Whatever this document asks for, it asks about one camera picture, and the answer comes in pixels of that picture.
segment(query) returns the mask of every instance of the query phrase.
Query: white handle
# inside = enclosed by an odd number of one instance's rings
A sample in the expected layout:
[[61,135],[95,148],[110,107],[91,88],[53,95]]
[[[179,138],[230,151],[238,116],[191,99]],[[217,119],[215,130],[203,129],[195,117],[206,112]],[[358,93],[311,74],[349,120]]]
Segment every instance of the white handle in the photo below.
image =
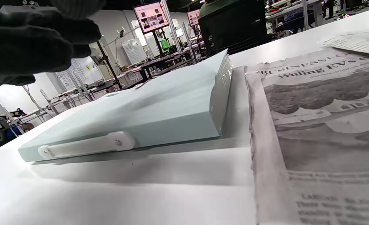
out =
[[64,144],[43,145],[39,154],[45,159],[63,158],[78,155],[106,152],[111,150],[125,151],[135,146],[135,138],[126,131],[116,131],[106,136],[73,141]]

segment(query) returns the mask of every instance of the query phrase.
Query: white tabletop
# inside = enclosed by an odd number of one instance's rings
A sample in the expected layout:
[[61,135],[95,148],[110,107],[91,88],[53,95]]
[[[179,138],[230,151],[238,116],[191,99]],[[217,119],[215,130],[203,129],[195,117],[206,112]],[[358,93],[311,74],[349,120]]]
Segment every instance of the white tabletop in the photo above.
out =
[[[369,28],[369,11],[231,56],[235,67],[321,49],[316,41]],[[0,148],[0,225],[254,224],[248,93],[233,74],[223,138],[47,164],[17,148],[91,102],[67,110]]]

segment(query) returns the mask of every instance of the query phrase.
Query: newspaper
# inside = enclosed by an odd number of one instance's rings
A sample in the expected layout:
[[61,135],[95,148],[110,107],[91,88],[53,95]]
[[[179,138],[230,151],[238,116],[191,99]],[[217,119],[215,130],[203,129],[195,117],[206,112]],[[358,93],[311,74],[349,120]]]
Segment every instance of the newspaper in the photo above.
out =
[[369,55],[246,67],[258,224],[369,225]]
[[369,30],[343,34],[319,43],[330,47],[369,53]]

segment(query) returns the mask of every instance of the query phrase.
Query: keyboard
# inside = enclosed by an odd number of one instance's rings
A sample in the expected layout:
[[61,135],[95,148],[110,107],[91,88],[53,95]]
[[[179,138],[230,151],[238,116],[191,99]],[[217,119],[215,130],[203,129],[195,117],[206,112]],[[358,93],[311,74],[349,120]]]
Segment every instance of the keyboard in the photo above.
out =
[[166,55],[164,57],[160,57],[160,58],[157,58],[157,59],[153,59],[153,60],[151,60],[149,62],[143,63],[142,66],[149,66],[151,64],[158,63],[158,62],[161,62],[161,61],[165,61],[165,60],[170,59],[170,58],[173,58],[173,57],[175,57],[174,54],[169,54],[169,55]]

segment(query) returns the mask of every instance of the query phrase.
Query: monitor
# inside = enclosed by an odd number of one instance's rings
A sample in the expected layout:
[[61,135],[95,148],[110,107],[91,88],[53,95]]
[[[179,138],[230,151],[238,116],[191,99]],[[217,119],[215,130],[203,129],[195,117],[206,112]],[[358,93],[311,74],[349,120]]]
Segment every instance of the monitor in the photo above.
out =
[[161,2],[133,7],[143,34],[168,26]]
[[183,30],[182,28],[178,28],[176,30],[176,37],[182,37],[183,36]]
[[187,13],[187,18],[189,19],[190,26],[194,26],[199,24],[199,16],[200,16],[200,10],[194,10]]

